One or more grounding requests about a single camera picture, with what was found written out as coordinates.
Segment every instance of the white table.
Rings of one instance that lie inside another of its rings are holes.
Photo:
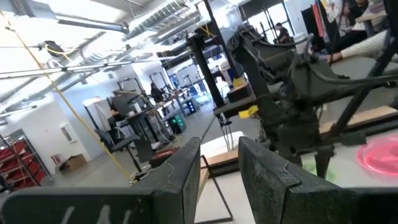
[[[230,149],[230,151],[237,148],[239,143],[239,138],[241,136],[244,136],[243,132],[241,131],[236,131],[232,133],[233,147]],[[228,135],[228,138],[229,138],[229,144],[232,145],[230,134]],[[229,151],[228,148],[226,147],[226,142],[223,136],[211,140],[210,142],[206,142],[200,146],[200,154],[206,156],[206,158],[211,158],[213,156],[217,156],[226,152]]]

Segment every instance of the cable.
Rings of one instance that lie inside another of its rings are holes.
[[[368,84],[368,85],[373,85],[378,82],[383,83],[386,81],[391,81],[391,80],[396,80],[398,79],[398,75],[383,75],[381,77],[372,77],[372,78],[361,78],[361,79],[355,79],[355,80],[341,80],[338,78],[328,78],[324,76],[321,72],[319,72],[314,65],[311,63],[308,64],[310,67],[311,71],[315,74],[317,78],[320,80],[331,83],[331,84],[337,84],[337,85],[357,85],[357,84]]]
[[[57,52],[56,50],[49,49],[49,45],[48,45],[48,44],[45,45],[45,49],[48,50],[49,52],[52,52],[52,53],[55,53],[55,54],[63,55],[66,59],[68,59],[69,62],[71,62],[72,59],[70,59],[70,58],[68,57],[68,54],[70,54],[70,53],[72,53],[72,52],[74,52],[74,51],[76,50],[76,49],[73,49],[73,50],[71,50],[71,51],[69,51],[69,52]]]
[[[19,49],[19,48],[25,48],[25,47],[23,47],[23,46],[21,46],[21,47],[18,47],[18,46],[0,46],[0,49]],[[40,49],[40,47],[39,46],[28,46],[28,48],[37,48],[37,49]]]
[[[223,133],[224,141],[225,141],[225,143],[226,143],[226,149],[227,149],[228,152],[229,152],[229,140],[228,140],[228,138],[225,137],[226,134],[225,134],[225,132],[224,132],[224,129],[223,129],[221,123],[220,123],[220,129],[221,129],[221,132]]]
[[[3,11],[0,9],[0,15],[3,16],[3,18],[7,21],[9,27],[11,26],[11,22],[5,17]],[[97,135],[90,129],[90,127],[83,121],[83,119],[78,115],[78,113],[73,109],[73,107],[71,106],[71,104],[69,103],[69,101],[65,98],[65,96],[63,95],[63,93],[59,90],[57,84],[50,78],[50,76],[48,75],[48,73],[45,71],[43,65],[39,62],[39,60],[37,59],[37,57],[32,53],[32,51],[28,48],[28,46],[26,45],[25,41],[22,39],[22,37],[18,34],[18,32],[13,29],[13,32],[15,33],[15,35],[17,36],[17,38],[20,40],[20,42],[23,44],[24,48],[28,51],[28,53],[30,54],[30,56],[34,59],[35,63],[37,64],[37,66],[39,66],[39,68],[43,71],[44,75],[50,80],[51,85],[54,87],[54,89],[57,91],[57,93],[61,96],[62,100],[65,102],[65,104],[68,106],[68,108],[70,109],[70,111],[75,115],[75,117],[79,120],[79,122],[86,128],[86,130],[94,137],[94,139],[97,141],[97,143],[103,148],[103,150],[105,151],[105,153],[107,153],[107,155],[113,160],[113,162],[116,164],[116,166],[118,167],[118,169],[127,177],[127,179],[130,179],[130,175],[128,173],[128,171],[123,168],[123,166],[118,162],[118,160],[116,160],[116,158],[109,152],[109,150],[105,147],[105,145],[98,139]]]
[[[232,130],[231,130],[231,125],[230,124],[228,125],[228,129],[229,129],[229,134],[231,135],[231,151],[233,151],[234,150],[234,138],[233,138],[233,135],[232,135]]]

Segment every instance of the yellow rope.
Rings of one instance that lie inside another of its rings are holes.
[[[97,143],[104,149],[105,153],[114,161],[116,166],[119,168],[119,170],[127,177],[128,180],[130,180],[130,175],[126,169],[123,168],[123,166],[116,160],[116,158],[109,152],[109,150],[102,144],[102,142],[97,138],[96,134],[90,129],[90,127],[83,121],[83,119],[77,114],[77,112],[72,108],[71,104],[68,102],[68,100],[65,98],[65,96],[62,94],[62,92],[58,89],[57,84],[50,78],[48,73],[45,71],[43,65],[39,62],[37,57],[32,53],[32,51],[28,48],[26,45],[25,41],[22,39],[22,37],[18,34],[18,32],[15,30],[15,27],[12,28],[10,21],[4,16],[3,11],[0,9],[0,15],[3,16],[3,18],[7,21],[9,27],[11,30],[15,33],[15,35],[18,37],[18,39],[21,41],[23,44],[24,48],[28,51],[30,56],[35,60],[37,66],[41,70],[43,70],[44,75],[51,81],[51,85],[54,87],[54,89],[57,91],[57,93],[61,96],[62,100],[66,103],[66,105],[69,107],[70,111],[76,116],[76,118],[80,121],[82,125],[86,128],[86,130],[96,139]]]
[[[72,53],[72,52],[74,52],[76,49],[73,49],[73,50],[71,50],[71,51],[69,51],[69,52],[57,52],[57,51],[55,51],[55,50],[52,50],[52,49],[49,49],[49,45],[48,44],[46,44],[45,45],[45,49],[46,50],[48,50],[49,52],[52,52],[52,53],[55,53],[55,54],[60,54],[60,55],[63,55],[66,59],[68,59],[68,61],[72,61],[72,59],[70,59],[70,57],[68,57],[68,54],[70,54],[70,53]]]

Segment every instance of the ductwork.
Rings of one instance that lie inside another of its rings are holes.
[[[51,7],[44,2],[37,2],[33,0],[2,0],[0,1],[0,8],[3,11],[13,12],[17,16],[29,16],[31,18],[44,18],[58,20],[59,24],[70,26],[80,26],[102,30],[113,30],[129,33],[127,24],[125,23],[111,23],[103,21],[95,21],[77,16],[69,16],[61,13],[54,13]]]
[[[91,71],[90,73],[87,73],[86,75],[82,75],[81,77],[77,78],[76,80],[72,81],[71,83],[67,84],[66,86],[62,87],[60,89],[60,91],[66,91],[69,90],[71,87],[73,87],[74,85],[76,85],[77,83],[80,83],[81,81],[85,80],[86,78],[96,74],[97,72],[99,72],[99,69],[94,69],[93,71]]]
[[[148,18],[144,19],[140,24],[136,26],[134,24],[134,20],[132,20],[130,22],[130,27],[134,28],[130,29],[130,33],[122,38],[122,42],[137,37],[138,35],[145,32],[147,28],[150,28],[151,26],[160,23],[162,20],[166,19],[172,14],[175,14],[177,11],[183,9],[183,7],[184,7],[183,2],[172,1],[168,4],[160,6],[158,9],[155,9],[155,11],[153,11]],[[71,62],[71,64],[68,65],[90,65],[90,64],[99,63],[104,58],[112,54],[111,52],[107,52],[107,50],[109,50],[109,47],[104,48],[104,46],[109,46],[109,43],[117,43],[115,44],[115,47],[117,48],[118,45],[121,44],[121,41],[117,40],[113,35],[108,35],[108,34],[102,35],[101,37],[98,37],[97,39],[93,40],[92,43],[80,49],[78,52],[75,52],[73,55],[69,56],[73,61]],[[63,75],[58,77],[54,82],[57,85],[59,85],[64,81],[68,80],[71,76],[73,76],[72,72],[65,72]],[[40,91],[30,94],[27,98],[23,99],[23,101],[32,101],[38,97],[41,97],[46,93],[48,93],[50,90],[52,90],[52,88],[53,88],[52,85],[46,86]],[[13,104],[3,103],[3,105],[5,106],[2,107],[2,110],[10,106],[18,105],[19,103],[20,102]]]
[[[156,11],[149,16],[147,19],[142,21],[140,24],[134,24],[134,21],[130,23],[130,33],[123,38],[123,42],[130,40],[133,37],[138,36],[139,34],[145,32],[148,28],[155,26],[156,24],[162,22],[164,19],[168,18],[172,14],[175,14],[179,10],[185,7],[183,2],[180,1],[172,1],[165,6],[162,6],[160,9],[156,9]]]
[[[186,18],[182,19],[181,21],[177,22],[173,26],[168,29],[165,29],[162,32],[150,37],[154,44],[162,43],[163,41],[177,35],[181,31],[188,29],[189,27],[195,25],[196,23],[200,22],[202,16],[198,11],[190,14]]]
[[[129,33],[129,27],[125,22],[117,24],[117,23],[113,23],[113,22],[95,21],[92,19],[86,19],[86,18],[77,17],[77,16],[69,16],[69,15],[64,15],[61,13],[57,13],[56,17],[57,17],[58,23],[63,24],[63,25],[102,29],[102,30],[111,30],[111,31],[122,32],[123,34]]]

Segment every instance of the black chair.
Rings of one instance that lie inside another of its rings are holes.
[[[105,146],[108,148],[110,153],[114,153],[116,151],[122,151],[123,149],[127,149],[127,152],[130,154],[132,162],[134,163],[135,167],[137,168],[138,172],[142,172],[141,167],[139,166],[138,162],[134,158],[134,156],[131,154],[129,145],[132,142],[139,142],[141,138],[135,134],[128,136],[124,138],[122,141],[118,142],[116,145],[113,145],[111,136],[103,130],[96,129],[94,130],[95,133],[99,136],[101,141],[105,144]]]

